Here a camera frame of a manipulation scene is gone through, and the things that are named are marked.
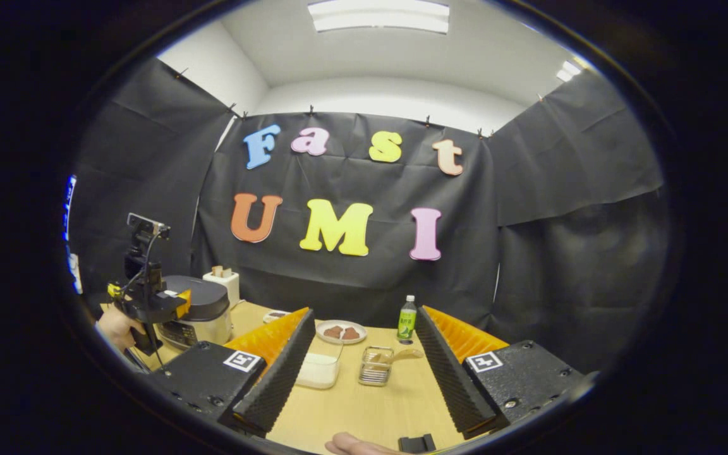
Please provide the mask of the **wooden spoon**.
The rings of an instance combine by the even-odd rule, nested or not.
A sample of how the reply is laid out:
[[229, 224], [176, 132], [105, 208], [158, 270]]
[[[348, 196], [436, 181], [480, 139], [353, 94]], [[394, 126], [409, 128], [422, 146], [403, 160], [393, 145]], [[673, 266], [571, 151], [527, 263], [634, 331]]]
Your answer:
[[419, 351], [419, 349], [402, 349], [396, 353], [392, 351], [376, 353], [370, 359], [366, 360], [366, 366], [368, 368], [387, 370], [393, 363], [399, 360], [422, 359], [424, 356], [424, 353]]

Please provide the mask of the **black rice cooker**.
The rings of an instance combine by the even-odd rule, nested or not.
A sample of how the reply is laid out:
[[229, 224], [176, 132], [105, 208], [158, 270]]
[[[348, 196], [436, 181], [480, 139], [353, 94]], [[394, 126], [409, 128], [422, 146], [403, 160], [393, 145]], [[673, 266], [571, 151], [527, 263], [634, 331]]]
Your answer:
[[232, 334], [230, 300], [225, 287], [188, 276], [165, 276], [167, 290], [190, 290], [191, 307], [184, 317], [156, 325], [162, 342], [187, 349], [199, 342], [223, 345]]

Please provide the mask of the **green tea bottle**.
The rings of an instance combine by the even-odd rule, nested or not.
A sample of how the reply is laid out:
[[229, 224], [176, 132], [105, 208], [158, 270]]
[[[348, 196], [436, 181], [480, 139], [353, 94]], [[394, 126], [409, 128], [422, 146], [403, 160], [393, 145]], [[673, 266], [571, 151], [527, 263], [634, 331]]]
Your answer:
[[415, 296], [412, 296], [412, 294], [410, 294], [405, 298], [405, 302], [401, 307], [401, 311], [399, 311], [396, 337], [400, 343], [412, 343], [412, 338], [415, 331], [416, 318], [417, 307], [415, 303]]

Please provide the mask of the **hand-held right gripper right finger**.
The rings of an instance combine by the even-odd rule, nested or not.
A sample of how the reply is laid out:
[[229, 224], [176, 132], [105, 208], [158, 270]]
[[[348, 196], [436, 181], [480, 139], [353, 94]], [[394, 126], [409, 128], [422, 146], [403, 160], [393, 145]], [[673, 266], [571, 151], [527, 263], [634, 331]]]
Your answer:
[[585, 380], [535, 341], [509, 344], [428, 306], [417, 309], [414, 329], [465, 439], [529, 420]]

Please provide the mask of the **blue and white banner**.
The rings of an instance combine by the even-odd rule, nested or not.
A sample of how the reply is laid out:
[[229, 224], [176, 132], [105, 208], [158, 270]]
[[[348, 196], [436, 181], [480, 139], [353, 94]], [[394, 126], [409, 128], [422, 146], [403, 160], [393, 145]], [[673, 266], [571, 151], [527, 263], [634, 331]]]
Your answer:
[[83, 294], [83, 280], [81, 278], [79, 256], [75, 250], [75, 241], [73, 241], [73, 236], [71, 235], [71, 213], [77, 181], [77, 176], [75, 174], [71, 174], [66, 182], [66, 189], [64, 190], [63, 241], [67, 268], [70, 279], [72, 280], [72, 287], [75, 293], [81, 296], [81, 294]]

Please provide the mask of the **large ceiling light panel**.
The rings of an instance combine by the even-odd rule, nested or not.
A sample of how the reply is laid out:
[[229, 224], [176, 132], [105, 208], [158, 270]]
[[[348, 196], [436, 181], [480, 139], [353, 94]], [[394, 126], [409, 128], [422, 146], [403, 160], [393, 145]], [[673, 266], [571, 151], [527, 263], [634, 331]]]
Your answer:
[[447, 34], [450, 6], [430, 0], [323, 0], [307, 6], [316, 32], [398, 28]]

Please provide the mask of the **white round plate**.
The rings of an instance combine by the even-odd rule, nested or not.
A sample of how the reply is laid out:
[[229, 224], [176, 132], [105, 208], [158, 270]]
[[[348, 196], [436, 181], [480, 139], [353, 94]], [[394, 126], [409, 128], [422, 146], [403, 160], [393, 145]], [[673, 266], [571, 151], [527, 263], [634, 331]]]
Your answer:
[[[336, 339], [329, 339], [328, 337], [324, 337], [324, 335], [322, 334], [323, 331], [325, 331], [327, 328], [330, 328], [330, 327], [335, 326], [335, 325], [341, 326], [343, 329], [345, 329], [347, 327], [353, 327], [353, 328], [355, 328], [356, 331], [358, 331], [361, 334], [360, 339], [346, 341], [346, 340], [342, 340], [342, 339], [336, 340]], [[357, 324], [357, 323], [354, 323], [354, 322], [347, 322], [347, 320], [325, 320], [324, 322], [319, 322], [319, 323], [316, 324], [316, 335], [321, 340], [323, 340], [324, 342], [327, 342], [327, 343], [332, 343], [332, 344], [356, 344], [356, 343], [360, 343], [364, 339], [366, 339], [366, 337], [367, 337], [367, 329], [364, 328], [364, 326], [362, 326], [360, 324]]]

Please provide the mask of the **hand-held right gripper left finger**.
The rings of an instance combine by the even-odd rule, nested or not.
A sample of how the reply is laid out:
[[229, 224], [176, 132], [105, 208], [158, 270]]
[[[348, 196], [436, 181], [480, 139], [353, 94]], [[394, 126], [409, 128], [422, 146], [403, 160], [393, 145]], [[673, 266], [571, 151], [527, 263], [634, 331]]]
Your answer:
[[264, 438], [291, 395], [316, 332], [301, 308], [220, 345], [200, 341], [148, 375], [184, 411]]

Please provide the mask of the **clear rice container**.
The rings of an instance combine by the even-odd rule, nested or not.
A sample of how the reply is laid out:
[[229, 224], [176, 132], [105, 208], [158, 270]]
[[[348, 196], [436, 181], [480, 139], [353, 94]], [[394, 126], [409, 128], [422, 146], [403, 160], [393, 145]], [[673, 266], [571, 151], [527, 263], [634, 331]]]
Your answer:
[[310, 389], [330, 389], [335, 386], [341, 371], [342, 344], [326, 343], [315, 339], [301, 363], [296, 385]]

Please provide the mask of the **metal wire chopstick holder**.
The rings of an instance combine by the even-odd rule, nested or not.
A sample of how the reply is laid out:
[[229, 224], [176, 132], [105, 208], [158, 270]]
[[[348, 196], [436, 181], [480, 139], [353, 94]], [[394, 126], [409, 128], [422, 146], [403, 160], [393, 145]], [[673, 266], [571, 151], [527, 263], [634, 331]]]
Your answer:
[[387, 360], [392, 359], [394, 355], [393, 348], [367, 346], [362, 351], [358, 382], [361, 385], [385, 386], [392, 372], [392, 366]]

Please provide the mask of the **white toaster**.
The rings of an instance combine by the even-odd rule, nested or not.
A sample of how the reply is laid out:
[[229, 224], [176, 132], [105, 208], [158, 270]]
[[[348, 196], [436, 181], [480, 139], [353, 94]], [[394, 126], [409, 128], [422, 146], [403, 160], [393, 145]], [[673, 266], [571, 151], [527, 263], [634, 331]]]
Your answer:
[[230, 309], [233, 309], [241, 302], [240, 297], [240, 275], [232, 270], [229, 277], [210, 276], [210, 271], [202, 276], [202, 279], [208, 282], [216, 282], [226, 288], [226, 294], [230, 302]]

